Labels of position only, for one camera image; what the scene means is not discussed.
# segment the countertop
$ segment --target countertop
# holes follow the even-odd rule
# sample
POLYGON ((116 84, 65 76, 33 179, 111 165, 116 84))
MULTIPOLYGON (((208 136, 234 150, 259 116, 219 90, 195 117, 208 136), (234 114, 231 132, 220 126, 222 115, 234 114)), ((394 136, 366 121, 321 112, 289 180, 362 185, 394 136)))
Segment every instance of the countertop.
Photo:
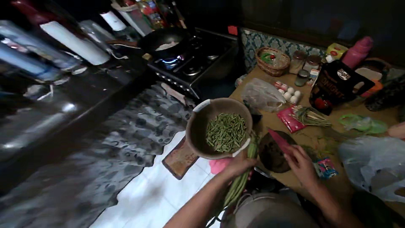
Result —
MULTIPOLYGON (((303 94, 303 97, 299 103, 299 105, 302 106, 311 106, 309 104, 309 94, 311 92, 311 87, 310 86, 304 86, 304 87, 297 87, 294 85, 294 81, 296 79, 296 75, 293 74, 286 74, 281 77, 271 77, 268 74, 266 74, 264 71, 262 71, 258 66, 256 66, 249 74, 248 76, 243 80, 242 84, 236 88, 236 90, 232 93, 230 98, 233 98, 238 101, 242 101, 241 99, 241 93, 243 91, 244 86, 253 78, 259 78, 261 80, 264 80, 266 82, 271 82, 271 81, 281 81, 288 86, 292 86, 295 90, 300 90, 303 94)), ((263 118, 261 122, 259 122, 259 131, 261 132, 261 136, 264 136, 267 133, 266 127, 269 127, 273 130, 278 130, 278 131, 284 131, 286 133, 289 133, 289 130, 287 127, 284 125, 283 122, 277 117, 277 112, 266 112, 266 111, 260 111, 261 114, 263 115, 263 118)), ((398 116, 398 110, 397 108, 390 108, 386 109, 380 112, 371 112, 368 109, 365 108, 364 105, 360 105, 354 108, 348 108, 348 109, 340 109, 340 110, 333 110, 331 115, 328 117, 328 119, 332 122, 332 128, 338 132, 343 132, 344 128, 343 126, 338 122, 338 119, 340 116, 343 114, 358 114, 361 116, 369 116, 381 121, 384 121, 388 126, 392 126, 394 124, 397 124, 397 116, 398 116)), ((315 126, 307 126, 306 128, 291 134, 292 138, 297 142, 299 145, 308 145, 312 148, 324 148, 325 147, 325 142, 323 140, 318 140, 318 137, 323 137, 324 133, 322 132, 321 127, 315 127, 315 126)), ((352 188, 350 181, 346 175, 346 172, 344 168, 341 165, 341 161, 339 160, 337 154, 333 155, 328 155, 331 160, 333 161, 333 164, 336 168, 336 170, 339 172, 337 176, 334 176, 330 178, 329 180, 323 181, 323 183, 330 189, 330 191, 339 199, 342 204, 349 206, 350 204, 350 199, 352 194, 354 193, 354 189, 352 188)), ((266 168, 262 164, 260 164, 261 168, 268 172, 271 176, 276 178, 278 181, 283 183, 285 186, 290 187, 293 189, 295 192, 301 194, 305 198, 313 201, 313 199, 310 197, 309 193, 302 187, 294 173, 290 170, 285 173, 274 173, 266 168)))
POLYGON ((139 56, 114 60, 53 86, 53 96, 6 116, 0 125, 1 193, 38 167, 63 159, 63 150, 152 84, 139 56))

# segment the floor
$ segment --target floor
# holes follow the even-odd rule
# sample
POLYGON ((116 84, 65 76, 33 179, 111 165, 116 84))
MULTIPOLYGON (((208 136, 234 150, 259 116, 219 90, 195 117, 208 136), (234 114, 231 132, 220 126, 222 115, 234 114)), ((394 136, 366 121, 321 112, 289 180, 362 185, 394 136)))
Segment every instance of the floor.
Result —
MULTIPOLYGON (((156 156, 155 164, 143 172, 118 194, 118 204, 107 208, 91 228, 162 228, 166 222, 214 175, 208 160, 199 158, 181 180, 177 180, 162 160, 184 137, 178 132, 172 142, 156 156)), ((211 226, 219 228, 218 221, 211 226)))

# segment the glass jar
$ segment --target glass jar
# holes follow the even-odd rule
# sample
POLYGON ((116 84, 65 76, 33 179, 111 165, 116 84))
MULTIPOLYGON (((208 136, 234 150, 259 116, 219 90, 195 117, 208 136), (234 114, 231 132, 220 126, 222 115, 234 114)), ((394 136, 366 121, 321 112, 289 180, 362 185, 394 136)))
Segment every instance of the glass jar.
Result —
POLYGON ((292 55, 291 63, 290 63, 290 73, 298 74, 305 63, 305 59, 307 58, 307 54, 303 51, 295 51, 292 55))
POLYGON ((305 85, 309 78, 309 72, 306 70, 298 71, 297 78, 295 79, 294 84, 298 87, 302 87, 305 85))
POLYGON ((307 58, 307 61, 304 64, 303 69, 311 72, 312 69, 318 70, 319 64, 321 63, 321 57, 318 55, 310 55, 307 58))

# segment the tiled wall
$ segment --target tiled wall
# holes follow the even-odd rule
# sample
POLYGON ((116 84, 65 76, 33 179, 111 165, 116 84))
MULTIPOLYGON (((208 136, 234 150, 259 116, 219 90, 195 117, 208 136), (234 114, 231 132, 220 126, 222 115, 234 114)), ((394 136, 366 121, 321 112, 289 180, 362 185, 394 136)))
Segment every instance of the tiled wall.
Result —
POLYGON ((281 50, 292 57, 296 50, 305 51, 307 55, 325 56, 326 49, 311 47, 297 41, 287 40, 281 37, 265 34, 262 32, 241 28, 239 30, 242 36, 243 51, 245 57, 245 68, 250 72, 256 66, 255 53, 260 47, 273 47, 281 50))

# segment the hand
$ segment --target hand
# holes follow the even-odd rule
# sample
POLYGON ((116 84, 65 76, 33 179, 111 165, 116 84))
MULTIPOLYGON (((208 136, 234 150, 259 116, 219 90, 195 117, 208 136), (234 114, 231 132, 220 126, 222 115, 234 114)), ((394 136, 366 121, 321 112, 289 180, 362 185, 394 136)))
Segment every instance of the hand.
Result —
POLYGON ((318 175, 308 154, 301 146, 293 145, 287 148, 293 155, 284 154, 292 171, 302 185, 309 190, 318 185, 318 175))
POLYGON ((247 149, 241 151, 221 172, 228 178, 235 178, 243 174, 248 168, 256 165, 257 160, 247 158, 247 149))

